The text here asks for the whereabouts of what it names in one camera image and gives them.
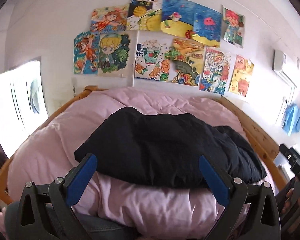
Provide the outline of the person's right hand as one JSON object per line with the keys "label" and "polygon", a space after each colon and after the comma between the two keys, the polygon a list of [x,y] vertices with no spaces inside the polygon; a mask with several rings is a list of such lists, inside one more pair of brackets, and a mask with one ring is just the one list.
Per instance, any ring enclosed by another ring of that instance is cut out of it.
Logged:
{"label": "person's right hand", "polygon": [[[281,210],[280,215],[285,215],[286,213],[288,213],[291,209],[292,209],[292,195],[294,193],[294,188],[291,188],[287,194],[286,194],[286,200],[284,202],[283,208]],[[296,210],[300,209],[300,197],[298,198],[297,202],[296,202]]]}

